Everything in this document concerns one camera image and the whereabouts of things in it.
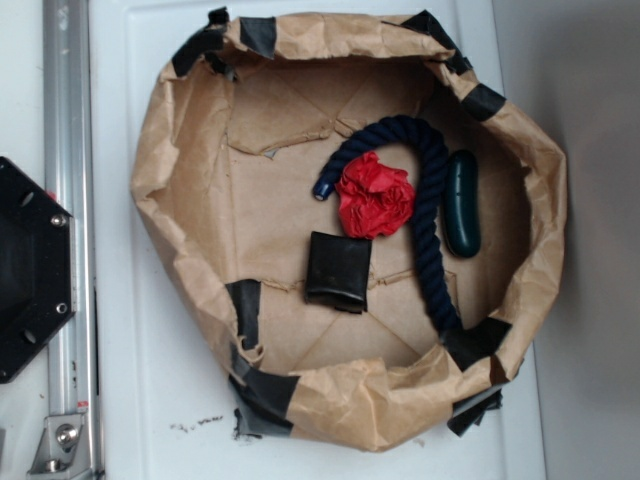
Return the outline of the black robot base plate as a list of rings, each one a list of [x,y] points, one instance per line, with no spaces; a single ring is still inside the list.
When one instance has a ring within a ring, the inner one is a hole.
[[[1,382],[8,384],[74,313],[72,216],[1,159]]]

